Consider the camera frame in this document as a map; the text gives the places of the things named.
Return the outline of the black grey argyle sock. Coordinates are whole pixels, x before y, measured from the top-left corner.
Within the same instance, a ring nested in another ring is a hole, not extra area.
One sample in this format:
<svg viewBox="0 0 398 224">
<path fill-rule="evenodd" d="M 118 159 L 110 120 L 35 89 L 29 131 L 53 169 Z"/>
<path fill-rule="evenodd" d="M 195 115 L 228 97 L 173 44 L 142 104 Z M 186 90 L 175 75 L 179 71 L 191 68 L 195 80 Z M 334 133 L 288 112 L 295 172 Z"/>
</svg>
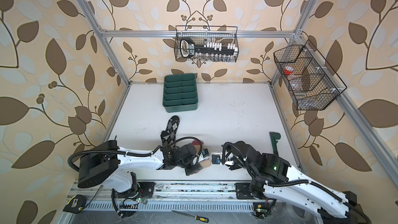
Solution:
<svg viewBox="0 0 398 224">
<path fill-rule="evenodd" d="M 163 147 L 170 145 L 176 141 L 176 133 L 179 123 L 180 119 L 178 116 L 173 116 L 169 119 L 166 129 L 160 134 Z"/>
</svg>

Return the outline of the green plastic divided tray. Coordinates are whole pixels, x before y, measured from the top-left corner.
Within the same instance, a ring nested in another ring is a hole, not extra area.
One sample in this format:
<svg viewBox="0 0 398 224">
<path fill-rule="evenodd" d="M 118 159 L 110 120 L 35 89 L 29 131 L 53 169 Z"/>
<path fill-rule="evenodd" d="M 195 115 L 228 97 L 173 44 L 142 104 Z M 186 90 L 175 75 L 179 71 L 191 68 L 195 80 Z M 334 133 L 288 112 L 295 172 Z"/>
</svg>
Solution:
<svg viewBox="0 0 398 224">
<path fill-rule="evenodd" d="M 162 105 L 167 113 L 194 111 L 197 110 L 198 103 L 194 73 L 165 76 Z"/>
</svg>

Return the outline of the beige sock maroon purple stripes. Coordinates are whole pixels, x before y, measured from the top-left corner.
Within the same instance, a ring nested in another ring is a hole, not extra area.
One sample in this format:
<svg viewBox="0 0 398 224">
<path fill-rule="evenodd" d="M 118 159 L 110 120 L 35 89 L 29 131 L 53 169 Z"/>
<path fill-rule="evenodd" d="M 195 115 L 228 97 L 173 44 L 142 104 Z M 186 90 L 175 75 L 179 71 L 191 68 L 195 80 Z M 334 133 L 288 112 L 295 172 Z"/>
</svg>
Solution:
<svg viewBox="0 0 398 224">
<path fill-rule="evenodd" d="M 202 141 L 194 140 L 192 142 L 192 145 L 197 150 L 197 157 L 194 158 L 194 160 L 192 162 L 192 166 L 197 169 L 205 169 L 205 168 L 210 167 L 210 165 L 211 165 L 210 154 L 209 154 L 209 157 L 207 157 L 207 158 L 203 158 L 201 155 L 202 150 L 207 149 L 204 147 L 204 143 Z"/>
</svg>

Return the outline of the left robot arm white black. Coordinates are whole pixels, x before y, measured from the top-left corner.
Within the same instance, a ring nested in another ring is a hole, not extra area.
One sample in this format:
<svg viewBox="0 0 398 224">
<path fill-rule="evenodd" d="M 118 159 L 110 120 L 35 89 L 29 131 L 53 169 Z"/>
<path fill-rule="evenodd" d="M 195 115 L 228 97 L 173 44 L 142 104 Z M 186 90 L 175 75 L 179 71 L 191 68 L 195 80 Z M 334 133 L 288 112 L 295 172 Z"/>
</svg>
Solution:
<svg viewBox="0 0 398 224">
<path fill-rule="evenodd" d="M 192 137 L 192 143 L 177 146 L 180 140 L 156 147 L 153 151 L 131 150 L 119 147 L 116 140 L 107 141 L 93 149 L 70 155 L 68 165 L 78 172 L 78 187 L 103 185 L 118 193 L 136 192 L 138 183 L 135 169 L 185 170 L 186 175 L 201 170 L 205 160 L 203 143 Z"/>
</svg>

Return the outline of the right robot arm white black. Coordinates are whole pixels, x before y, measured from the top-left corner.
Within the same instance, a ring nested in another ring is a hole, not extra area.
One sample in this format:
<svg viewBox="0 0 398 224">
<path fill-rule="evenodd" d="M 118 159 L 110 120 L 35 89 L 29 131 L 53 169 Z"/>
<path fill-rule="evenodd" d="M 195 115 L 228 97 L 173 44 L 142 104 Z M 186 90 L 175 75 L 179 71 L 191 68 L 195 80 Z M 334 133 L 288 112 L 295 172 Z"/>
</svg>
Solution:
<svg viewBox="0 0 398 224">
<path fill-rule="evenodd" d="M 289 203 L 321 218 L 324 224 L 370 224 L 357 208 L 351 191 L 336 191 L 305 175 L 287 160 L 260 153 L 243 141 L 222 146 L 221 164 L 231 161 L 230 170 L 244 169 L 251 177 L 245 194 L 256 199 Z"/>
</svg>

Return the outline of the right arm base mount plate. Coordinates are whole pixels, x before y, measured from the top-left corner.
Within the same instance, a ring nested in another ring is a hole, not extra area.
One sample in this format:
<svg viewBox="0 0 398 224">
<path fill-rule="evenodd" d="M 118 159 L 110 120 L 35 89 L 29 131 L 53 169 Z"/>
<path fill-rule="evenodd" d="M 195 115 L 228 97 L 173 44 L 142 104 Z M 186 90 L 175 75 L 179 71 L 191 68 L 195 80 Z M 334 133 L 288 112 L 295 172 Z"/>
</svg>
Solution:
<svg viewBox="0 0 398 224">
<path fill-rule="evenodd" d="M 236 197 L 239 200 L 263 200 L 263 184 L 252 181 L 250 183 L 235 183 Z"/>
</svg>

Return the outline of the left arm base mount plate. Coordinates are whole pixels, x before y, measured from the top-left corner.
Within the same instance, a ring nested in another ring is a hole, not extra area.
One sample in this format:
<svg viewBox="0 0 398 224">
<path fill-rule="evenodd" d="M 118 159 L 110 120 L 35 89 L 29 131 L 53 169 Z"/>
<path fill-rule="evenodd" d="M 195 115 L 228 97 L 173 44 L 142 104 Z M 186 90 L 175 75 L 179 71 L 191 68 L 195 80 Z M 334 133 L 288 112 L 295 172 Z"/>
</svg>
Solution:
<svg viewBox="0 0 398 224">
<path fill-rule="evenodd" d="M 136 187 L 133 187 L 130 190 L 127 190 L 123 193 L 116 193 L 118 199 L 126 199 L 126 198 L 147 198 L 151 197 L 155 191 L 155 182 L 153 181 L 141 181 L 138 182 Z"/>
</svg>

